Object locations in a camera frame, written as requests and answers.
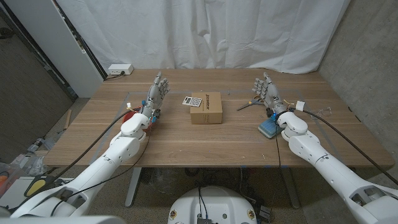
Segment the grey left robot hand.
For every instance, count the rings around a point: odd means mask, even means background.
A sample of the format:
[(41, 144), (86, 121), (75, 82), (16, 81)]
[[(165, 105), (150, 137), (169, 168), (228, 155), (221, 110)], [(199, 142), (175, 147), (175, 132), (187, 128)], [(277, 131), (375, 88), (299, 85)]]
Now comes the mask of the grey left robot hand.
[(149, 88), (147, 99), (141, 113), (148, 118), (158, 116), (160, 114), (162, 102), (169, 91), (168, 79), (162, 78), (162, 72), (159, 72)]

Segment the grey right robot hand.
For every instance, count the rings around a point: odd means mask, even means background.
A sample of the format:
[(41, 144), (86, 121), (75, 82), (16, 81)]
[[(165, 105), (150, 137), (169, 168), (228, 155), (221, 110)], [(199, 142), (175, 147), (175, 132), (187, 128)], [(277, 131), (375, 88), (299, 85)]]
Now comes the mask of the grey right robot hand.
[(267, 72), (264, 72), (263, 76), (263, 79), (255, 79), (252, 91), (260, 96), (260, 98), (264, 101), (266, 108), (271, 110), (273, 113), (276, 115), (285, 113), (287, 109), (286, 106), (284, 106), (277, 87), (274, 85)]

